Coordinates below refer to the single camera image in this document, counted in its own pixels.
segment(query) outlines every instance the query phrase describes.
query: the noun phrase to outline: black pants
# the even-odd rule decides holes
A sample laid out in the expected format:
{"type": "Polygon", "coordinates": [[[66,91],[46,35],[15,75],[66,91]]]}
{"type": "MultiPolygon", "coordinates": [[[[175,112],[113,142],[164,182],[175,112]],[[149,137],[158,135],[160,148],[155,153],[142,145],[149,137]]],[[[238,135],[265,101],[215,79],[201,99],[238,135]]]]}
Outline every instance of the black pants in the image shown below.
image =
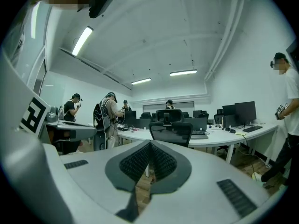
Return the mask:
{"type": "Polygon", "coordinates": [[[294,175],[294,172],[297,170],[299,162],[299,136],[294,136],[288,134],[288,137],[285,139],[285,143],[275,161],[275,164],[270,168],[268,172],[262,175],[262,182],[268,181],[270,178],[274,177],[278,172],[280,172],[283,167],[288,163],[290,159],[291,169],[288,182],[291,182],[291,178],[294,175]]]}

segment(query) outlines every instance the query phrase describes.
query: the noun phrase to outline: ceiling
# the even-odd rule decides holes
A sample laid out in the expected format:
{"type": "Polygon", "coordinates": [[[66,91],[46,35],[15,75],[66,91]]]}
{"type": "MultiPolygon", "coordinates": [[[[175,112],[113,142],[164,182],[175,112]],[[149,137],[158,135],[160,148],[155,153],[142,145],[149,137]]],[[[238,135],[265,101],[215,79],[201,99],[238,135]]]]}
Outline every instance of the ceiling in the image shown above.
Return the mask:
{"type": "Polygon", "coordinates": [[[231,0],[113,0],[96,19],[88,10],[74,16],[62,42],[72,52],[83,30],[94,29],[78,57],[120,84],[198,70],[204,79],[228,22],[231,0]]]}

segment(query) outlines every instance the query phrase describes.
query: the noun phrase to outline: black cap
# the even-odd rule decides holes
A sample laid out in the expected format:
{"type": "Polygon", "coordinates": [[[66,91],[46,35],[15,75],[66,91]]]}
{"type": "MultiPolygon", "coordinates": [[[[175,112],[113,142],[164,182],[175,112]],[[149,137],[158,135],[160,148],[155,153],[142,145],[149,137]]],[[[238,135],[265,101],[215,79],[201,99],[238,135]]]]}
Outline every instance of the black cap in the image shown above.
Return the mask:
{"type": "Polygon", "coordinates": [[[79,95],[78,93],[74,94],[73,97],[75,97],[75,98],[79,98],[79,100],[82,101],[82,99],[81,99],[81,97],[80,97],[80,95],[79,95]]]}
{"type": "Polygon", "coordinates": [[[282,58],[286,59],[286,56],[285,56],[285,54],[280,53],[280,52],[276,53],[274,56],[274,59],[282,59],[282,58]]]}

